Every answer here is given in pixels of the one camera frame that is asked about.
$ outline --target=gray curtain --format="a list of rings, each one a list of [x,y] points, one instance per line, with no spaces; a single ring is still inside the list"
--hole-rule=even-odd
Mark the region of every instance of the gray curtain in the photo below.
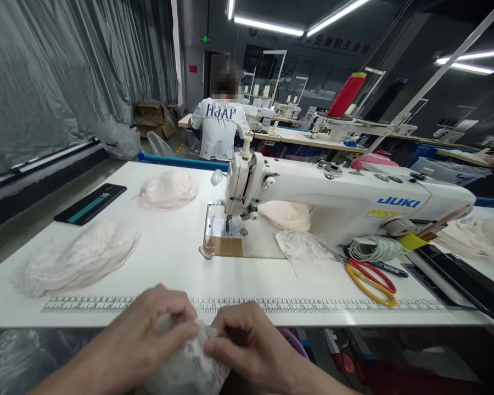
[[[177,104],[169,0],[0,0],[0,172]]]

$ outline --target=red and yellow scissors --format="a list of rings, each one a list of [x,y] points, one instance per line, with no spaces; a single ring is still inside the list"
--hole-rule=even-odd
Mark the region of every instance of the red and yellow scissors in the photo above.
[[[368,296],[372,301],[380,304],[385,307],[395,307],[397,306],[397,299],[394,296],[394,293],[397,292],[394,283],[382,273],[378,268],[370,265],[367,262],[360,262],[353,258],[347,258],[336,251],[333,251],[329,248],[325,242],[323,242],[319,238],[315,238],[316,241],[319,242],[326,250],[328,250],[335,258],[338,258],[341,262],[344,263],[344,268],[347,273],[350,275],[350,278],[357,285],[357,287],[364,292],[366,296]],[[370,272],[366,269],[370,269],[373,273],[378,275],[382,280],[381,283],[377,278],[375,278]],[[381,294],[385,296],[385,299],[382,299],[371,292],[366,286],[362,283],[366,283],[376,290],[378,290]]]

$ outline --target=measuring tape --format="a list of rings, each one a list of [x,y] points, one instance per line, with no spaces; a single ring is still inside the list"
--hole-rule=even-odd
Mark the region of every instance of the measuring tape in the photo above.
[[[118,295],[55,295],[42,308],[41,313],[53,314],[119,314],[135,296]],[[236,298],[189,297],[198,314],[217,314],[232,304],[256,301],[266,314],[334,314],[346,311],[436,311],[446,310],[436,300],[399,300],[394,309],[383,307],[368,299],[315,299],[315,298]]]

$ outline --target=phone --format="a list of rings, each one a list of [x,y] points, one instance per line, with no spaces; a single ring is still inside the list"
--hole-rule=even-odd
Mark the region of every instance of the phone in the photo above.
[[[53,219],[82,226],[91,221],[126,190],[121,185],[103,184],[88,196],[57,214]]]

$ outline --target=hand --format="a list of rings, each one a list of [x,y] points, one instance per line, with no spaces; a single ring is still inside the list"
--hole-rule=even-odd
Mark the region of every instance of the hand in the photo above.
[[[264,391],[293,393],[310,364],[256,302],[221,308],[212,326],[229,338],[207,341],[205,352]]]
[[[159,336],[158,317],[167,313],[185,322]],[[169,291],[162,284],[149,289],[32,394],[123,393],[140,384],[176,348],[196,336],[196,318],[184,292]]]

